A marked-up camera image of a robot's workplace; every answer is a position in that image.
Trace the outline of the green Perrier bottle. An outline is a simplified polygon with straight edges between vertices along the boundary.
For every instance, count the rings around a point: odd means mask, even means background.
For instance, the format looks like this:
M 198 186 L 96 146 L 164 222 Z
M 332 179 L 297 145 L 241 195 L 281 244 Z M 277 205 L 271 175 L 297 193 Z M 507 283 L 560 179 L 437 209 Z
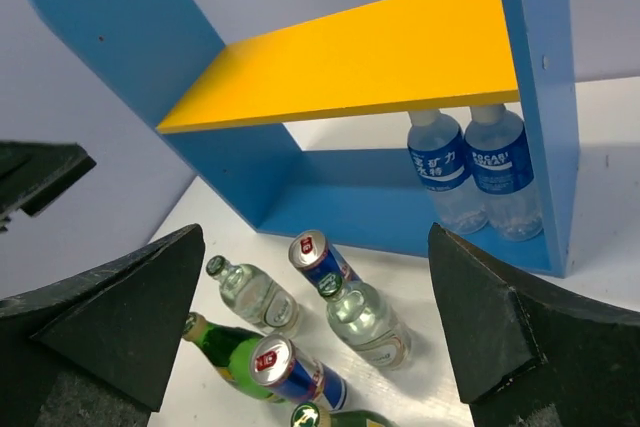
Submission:
M 291 427 L 395 427 L 396 424 L 369 410 L 330 412 L 313 402 L 299 404 L 293 410 Z
M 285 399 L 256 383 L 250 375 L 251 354 L 264 338 L 262 334 L 212 323 L 203 315 L 190 312 L 182 338 L 195 344 L 223 380 L 237 391 L 264 402 L 285 402 Z

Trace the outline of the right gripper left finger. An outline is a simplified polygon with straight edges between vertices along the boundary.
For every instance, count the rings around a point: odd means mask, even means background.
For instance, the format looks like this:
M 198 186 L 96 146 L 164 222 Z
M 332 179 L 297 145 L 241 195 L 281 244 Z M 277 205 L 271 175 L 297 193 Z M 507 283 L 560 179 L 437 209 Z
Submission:
M 205 243 L 187 225 L 1 302 L 4 426 L 145 426 L 159 411 Z

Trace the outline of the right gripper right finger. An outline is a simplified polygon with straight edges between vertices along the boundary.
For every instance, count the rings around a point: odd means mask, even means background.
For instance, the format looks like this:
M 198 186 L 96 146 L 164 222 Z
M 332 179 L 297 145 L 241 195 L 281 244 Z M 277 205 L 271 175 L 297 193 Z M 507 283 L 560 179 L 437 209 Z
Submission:
M 438 224 L 428 258 L 475 425 L 638 425 L 638 312 L 542 280 Z

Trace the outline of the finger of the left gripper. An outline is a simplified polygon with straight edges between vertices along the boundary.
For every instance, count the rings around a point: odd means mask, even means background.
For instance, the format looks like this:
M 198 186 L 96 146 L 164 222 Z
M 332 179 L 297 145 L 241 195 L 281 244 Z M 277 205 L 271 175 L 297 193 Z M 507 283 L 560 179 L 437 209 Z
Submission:
M 77 143 L 1 141 L 1 231 L 18 210 L 35 217 L 96 166 Z

